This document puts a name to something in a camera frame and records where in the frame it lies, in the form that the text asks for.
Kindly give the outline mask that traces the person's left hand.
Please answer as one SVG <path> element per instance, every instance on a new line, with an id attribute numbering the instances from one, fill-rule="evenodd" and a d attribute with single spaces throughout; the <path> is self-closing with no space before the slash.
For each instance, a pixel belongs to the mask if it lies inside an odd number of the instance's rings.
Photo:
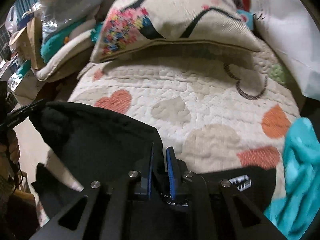
<path id="1" fill-rule="evenodd" d="M 20 147 L 18 144 L 18 138 L 16 132 L 12 129 L 7 133 L 8 143 L 0 145 L 0 152 L 1 152 L 1 176 L 8 180 L 9 176 L 12 174 L 12 168 L 9 164 L 9 159 L 7 157 L 7 149 L 9 149 L 10 153 L 10 160 L 17 164 L 20 158 Z"/>

